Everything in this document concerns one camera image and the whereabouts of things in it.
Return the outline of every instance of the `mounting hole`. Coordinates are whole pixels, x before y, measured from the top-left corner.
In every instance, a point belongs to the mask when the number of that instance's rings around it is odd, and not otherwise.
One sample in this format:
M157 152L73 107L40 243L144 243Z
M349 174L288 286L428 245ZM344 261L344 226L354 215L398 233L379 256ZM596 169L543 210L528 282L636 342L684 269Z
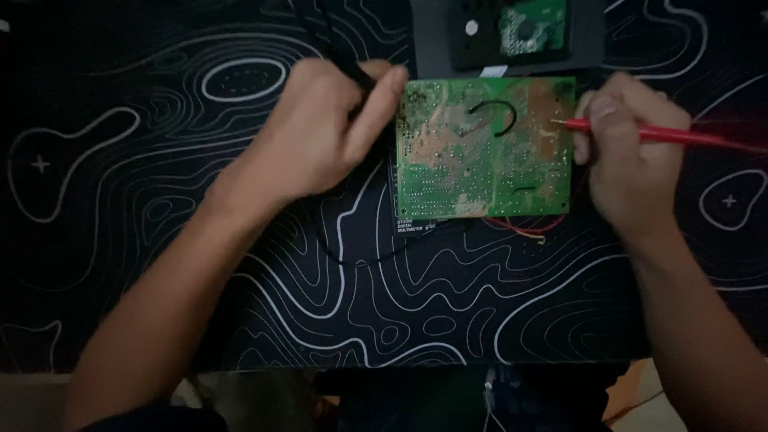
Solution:
M467 36L474 36L478 32L479 26L477 21L470 19L467 21L467 25L464 26L464 32L466 32Z

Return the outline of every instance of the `desk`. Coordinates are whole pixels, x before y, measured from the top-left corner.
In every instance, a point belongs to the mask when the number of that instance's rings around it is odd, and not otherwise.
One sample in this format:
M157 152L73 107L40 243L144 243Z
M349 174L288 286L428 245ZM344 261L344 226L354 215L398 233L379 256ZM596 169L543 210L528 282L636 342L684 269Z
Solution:
M404 0L329 3L349 55L415 70ZM15 63L0 93L0 369L66 372L258 131L290 66L318 53L277 0L13 6ZM768 142L768 59L747 48L766 41L756 2L618 0L606 14L605 64L581 73L582 91L631 70L703 130ZM677 200L689 245L764 351L767 168L761 156L690 150ZM402 245L386 179L371 157L277 217L225 290L197 368L648 354L630 265L586 194L545 244L476 221L372 267L333 264L315 217L346 261Z

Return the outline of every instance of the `small circuit board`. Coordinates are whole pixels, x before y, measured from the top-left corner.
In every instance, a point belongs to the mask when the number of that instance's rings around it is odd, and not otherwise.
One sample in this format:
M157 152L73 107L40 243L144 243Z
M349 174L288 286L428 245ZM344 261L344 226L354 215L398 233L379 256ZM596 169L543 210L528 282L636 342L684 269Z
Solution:
M573 78L411 81L396 115L401 219L569 209Z
M524 0L502 7L502 54L514 57L563 48L566 7L566 0Z

